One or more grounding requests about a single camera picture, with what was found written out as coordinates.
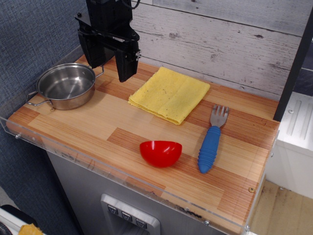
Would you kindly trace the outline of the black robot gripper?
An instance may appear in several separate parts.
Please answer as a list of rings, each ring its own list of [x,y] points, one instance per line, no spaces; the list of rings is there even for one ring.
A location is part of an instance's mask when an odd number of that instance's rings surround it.
[[[130,0],[88,0],[87,13],[78,12],[75,19],[79,22],[78,38],[81,48],[92,68],[104,65],[114,55],[120,82],[125,82],[137,73],[140,50],[139,35],[131,28],[133,10]],[[121,43],[116,51],[101,43],[100,38],[111,38]]]

